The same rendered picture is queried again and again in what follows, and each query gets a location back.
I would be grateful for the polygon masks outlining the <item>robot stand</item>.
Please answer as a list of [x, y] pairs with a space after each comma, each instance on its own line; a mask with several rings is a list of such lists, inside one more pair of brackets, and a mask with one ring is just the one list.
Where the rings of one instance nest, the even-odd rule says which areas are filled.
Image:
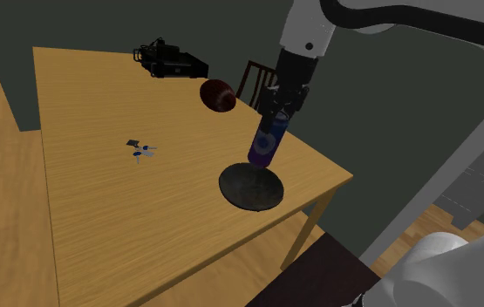
[[379, 280], [325, 233], [245, 307], [343, 307]]

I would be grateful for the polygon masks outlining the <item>purple can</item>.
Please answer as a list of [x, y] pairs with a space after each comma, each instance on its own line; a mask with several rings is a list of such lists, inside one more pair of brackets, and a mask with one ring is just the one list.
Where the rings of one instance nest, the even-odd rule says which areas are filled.
[[268, 132], [265, 132], [262, 126], [266, 123], [266, 120], [261, 120], [248, 153], [248, 160], [251, 164], [257, 167], [267, 167], [270, 164], [289, 122], [290, 117], [280, 111], [270, 121]]

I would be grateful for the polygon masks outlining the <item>dark round plate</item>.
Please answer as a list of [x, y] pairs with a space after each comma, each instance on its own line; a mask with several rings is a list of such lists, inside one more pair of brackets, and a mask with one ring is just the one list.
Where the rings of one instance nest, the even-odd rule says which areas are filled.
[[272, 209], [284, 196], [283, 183], [274, 172], [249, 162], [226, 167], [219, 176], [218, 184], [229, 203], [248, 211]]

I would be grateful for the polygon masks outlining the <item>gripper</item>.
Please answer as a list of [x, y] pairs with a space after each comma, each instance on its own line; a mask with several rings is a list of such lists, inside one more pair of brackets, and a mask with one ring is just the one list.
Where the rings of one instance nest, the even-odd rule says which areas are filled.
[[265, 87], [259, 96], [260, 129], [270, 129], [277, 113], [277, 103], [285, 102], [284, 113], [291, 121], [299, 112], [310, 91], [317, 58], [308, 58], [282, 48], [276, 64], [276, 86]]

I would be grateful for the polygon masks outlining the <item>dark wooden chair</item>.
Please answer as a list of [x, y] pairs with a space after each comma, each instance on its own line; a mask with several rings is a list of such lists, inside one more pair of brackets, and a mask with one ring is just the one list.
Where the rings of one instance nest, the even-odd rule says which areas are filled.
[[249, 78], [249, 74], [253, 68], [256, 69], [256, 79], [254, 82], [254, 87], [251, 93], [250, 100], [247, 105], [257, 111], [260, 106], [259, 97], [261, 90], [265, 87], [272, 86], [276, 78], [276, 71], [266, 65], [261, 65], [255, 61], [249, 60], [243, 72], [241, 82], [235, 93], [235, 96], [238, 99], [242, 96], [243, 90], [245, 89]]

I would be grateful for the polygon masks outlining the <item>bunch of blue keys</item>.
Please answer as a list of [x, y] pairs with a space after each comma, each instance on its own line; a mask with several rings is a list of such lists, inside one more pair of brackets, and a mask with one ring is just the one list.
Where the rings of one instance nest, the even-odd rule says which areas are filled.
[[153, 157], [154, 151], [157, 149], [157, 147], [150, 147], [149, 145], [141, 146], [138, 140], [129, 140], [126, 145], [133, 148], [133, 156], [137, 164], [140, 163], [140, 156]]

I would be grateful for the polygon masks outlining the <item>black electronic device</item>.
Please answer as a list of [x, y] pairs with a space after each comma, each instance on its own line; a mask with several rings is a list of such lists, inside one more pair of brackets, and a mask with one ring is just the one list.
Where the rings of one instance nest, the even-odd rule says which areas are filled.
[[133, 49], [133, 60], [153, 78], [207, 78], [208, 64], [163, 38]]

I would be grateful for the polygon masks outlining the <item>grey cabinet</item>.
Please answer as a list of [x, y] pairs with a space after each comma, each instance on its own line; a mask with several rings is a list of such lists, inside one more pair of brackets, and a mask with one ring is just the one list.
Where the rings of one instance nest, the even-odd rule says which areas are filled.
[[450, 214], [460, 230], [484, 214], [484, 151], [433, 204]]

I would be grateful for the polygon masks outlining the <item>dark red ball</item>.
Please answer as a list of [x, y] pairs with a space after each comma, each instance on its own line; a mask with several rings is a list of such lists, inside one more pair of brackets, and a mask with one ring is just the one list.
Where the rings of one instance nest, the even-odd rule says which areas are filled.
[[202, 103], [218, 113], [229, 112], [235, 108], [236, 96], [229, 84], [219, 79], [209, 79], [200, 87]]

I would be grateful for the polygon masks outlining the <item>wooden table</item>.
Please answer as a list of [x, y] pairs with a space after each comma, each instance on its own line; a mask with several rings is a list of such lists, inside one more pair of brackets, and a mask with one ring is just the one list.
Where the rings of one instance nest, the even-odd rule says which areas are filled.
[[[271, 170], [284, 197], [252, 212], [218, 179], [260, 117], [208, 109], [198, 78], [153, 78], [127, 53], [33, 51], [59, 307], [134, 307], [309, 205], [348, 171], [291, 134]], [[136, 163], [129, 140], [157, 147]]]

